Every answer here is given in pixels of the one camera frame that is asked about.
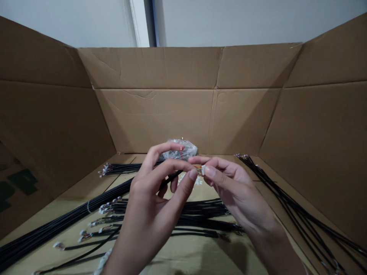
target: hand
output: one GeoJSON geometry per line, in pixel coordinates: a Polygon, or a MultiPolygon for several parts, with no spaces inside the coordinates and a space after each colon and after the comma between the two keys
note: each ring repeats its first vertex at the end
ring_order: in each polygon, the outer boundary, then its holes
{"type": "Polygon", "coordinates": [[[240,165],[218,157],[195,156],[189,158],[188,162],[205,164],[205,182],[215,188],[248,234],[270,232],[279,226],[272,209],[240,165]]]}
{"type": "Polygon", "coordinates": [[[163,143],[149,150],[130,187],[130,196],[120,235],[115,243],[104,274],[139,274],[167,242],[182,212],[197,178],[197,170],[188,162],[168,159],[154,168],[159,156],[182,145],[163,143]],[[176,170],[185,177],[170,200],[163,196],[167,187],[159,191],[162,181],[176,170]]]}

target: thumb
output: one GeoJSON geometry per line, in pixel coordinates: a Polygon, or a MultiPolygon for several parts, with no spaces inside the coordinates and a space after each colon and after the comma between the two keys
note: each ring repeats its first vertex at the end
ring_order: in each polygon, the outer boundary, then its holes
{"type": "Polygon", "coordinates": [[[243,188],[243,185],[240,184],[238,181],[227,177],[225,174],[220,172],[218,169],[214,168],[213,166],[205,166],[205,177],[215,183],[217,186],[228,190],[233,194],[238,194],[239,191],[243,188]]]}
{"type": "Polygon", "coordinates": [[[182,211],[184,204],[186,203],[192,192],[192,189],[194,188],[197,177],[198,172],[196,169],[192,169],[186,173],[186,175],[183,177],[180,184],[178,185],[176,192],[167,203],[167,209],[169,209],[170,212],[172,211],[174,213],[177,213],[182,211]]]}

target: fingernail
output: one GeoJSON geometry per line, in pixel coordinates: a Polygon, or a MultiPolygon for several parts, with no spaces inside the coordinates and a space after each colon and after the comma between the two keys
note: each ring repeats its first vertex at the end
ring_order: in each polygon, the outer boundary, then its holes
{"type": "Polygon", "coordinates": [[[189,177],[191,180],[196,181],[196,178],[198,177],[198,172],[196,171],[196,169],[191,170],[191,171],[188,173],[188,177],[189,177]]]}
{"type": "Polygon", "coordinates": [[[209,178],[213,178],[215,176],[215,168],[213,166],[205,166],[204,173],[209,178]]]}

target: person's left hand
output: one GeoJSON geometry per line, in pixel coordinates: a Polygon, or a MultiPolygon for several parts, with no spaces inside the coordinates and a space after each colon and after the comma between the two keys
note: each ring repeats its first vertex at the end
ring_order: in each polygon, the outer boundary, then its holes
{"type": "Polygon", "coordinates": [[[130,196],[119,237],[104,269],[105,275],[139,274],[167,242],[197,178],[197,170],[188,162],[168,159],[154,168],[166,151],[179,151],[182,145],[167,142],[149,152],[130,187],[130,196]],[[174,186],[170,200],[164,199],[167,187],[158,195],[166,176],[176,170],[186,173],[174,186]]]}

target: wrist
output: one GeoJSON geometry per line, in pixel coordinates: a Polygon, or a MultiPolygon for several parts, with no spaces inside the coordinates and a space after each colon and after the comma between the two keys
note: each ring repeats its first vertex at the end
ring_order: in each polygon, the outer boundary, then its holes
{"type": "Polygon", "coordinates": [[[246,229],[246,233],[251,240],[264,240],[266,242],[279,242],[287,239],[287,235],[282,225],[276,220],[267,223],[267,226],[252,226],[246,229]]]}
{"type": "Polygon", "coordinates": [[[113,247],[103,275],[138,275],[145,267],[147,260],[146,250],[136,238],[128,238],[123,229],[113,247]]]}
{"type": "Polygon", "coordinates": [[[269,274],[304,274],[302,261],[294,252],[282,225],[275,220],[270,230],[250,231],[248,236],[269,274]]]}

